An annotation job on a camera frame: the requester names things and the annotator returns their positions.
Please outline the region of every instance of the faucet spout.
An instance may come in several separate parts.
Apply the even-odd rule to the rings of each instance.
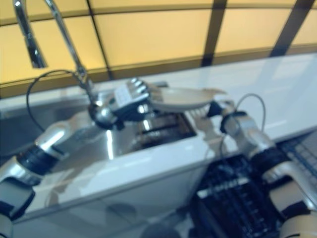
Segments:
[[[28,20],[24,0],[13,0],[13,6],[16,14],[16,19],[24,36],[24,41],[30,56],[33,68],[47,67],[44,56],[34,37],[30,22]]]
[[[68,50],[75,62],[76,65],[76,73],[80,80],[86,85],[86,91],[89,95],[92,95],[92,82],[87,74],[87,70],[81,63],[74,44],[70,38],[70,35],[67,31],[67,28],[64,24],[63,18],[58,10],[56,4],[53,0],[44,0],[47,6],[50,8],[52,16],[57,22],[59,30],[64,38],[64,41],[68,47]],[[30,22],[28,20],[27,12],[26,12],[26,4],[25,0],[13,0],[13,7],[15,11],[15,15],[17,18],[17,22],[20,26],[22,34],[25,39],[26,47],[28,49],[28,53],[30,56],[30,60],[32,63],[32,67],[34,68],[44,68],[47,67],[46,61],[43,57],[43,54],[38,46],[38,43],[35,39],[34,33],[32,31]]]

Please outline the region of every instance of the stainless steel sink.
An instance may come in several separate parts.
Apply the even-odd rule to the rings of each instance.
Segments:
[[[68,101],[50,102],[32,107],[37,121],[45,128],[70,118],[88,106],[85,96]],[[12,154],[26,149],[41,134],[25,108],[1,112],[0,165]],[[54,171],[81,167],[96,160],[112,160],[120,155],[194,136],[183,114],[153,113],[141,122],[127,122],[121,131],[105,131],[101,138],[88,144],[58,164]]]

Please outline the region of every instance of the robotic hand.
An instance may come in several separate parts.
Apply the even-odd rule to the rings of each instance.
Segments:
[[[280,238],[317,237],[317,188],[251,117],[236,111],[232,101],[213,101],[207,116],[215,115],[222,116],[220,130],[235,140],[240,152],[270,184],[270,199],[286,220]]]
[[[0,168],[0,238],[12,236],[12,221],[32,202],[44,175],[56,163],[93,142],[104,130],[122,129],[124,121],[142,120],[140,107],[150,90],[137,78],[115,89],[105,101],[97,100],[86,111],[52,124],[27,151],[13,156]]]

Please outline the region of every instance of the dish rack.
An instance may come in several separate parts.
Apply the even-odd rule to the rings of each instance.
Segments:
[[[317,186],[317,131],[277,144]],[[212,163],[190,206],[199,238],[277,238],[282,219],[243,156]]]

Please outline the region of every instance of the yellow window panel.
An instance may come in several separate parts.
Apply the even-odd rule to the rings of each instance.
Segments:
[[[105,66],[91,17],[65,19],[82,64],[87,69]],[[0,83],[32,78],[54,69],[75,70],[75,63],[54,20],[31,23],[47,68],[34,69],[18,25],[0,27]]]
[[[292,45],[317,44],[317,10],[310,10]]]
[[[90,0],[96,13],[211,7],[213,0]]]
[[[211,10],[97,15],[110,66],[201,56]]]
[[[54,0],[63,16],[88,14],[86,0]],[[26,9],[30,20],[52,17],[44,0],[26,0]],[[12,0],[0,0],[0,24],[16,23]]]
[[[289,7],[296,0],[228,0],[227,7]]]
[[[216,53],[273,48],[290,9],[227,9]]]

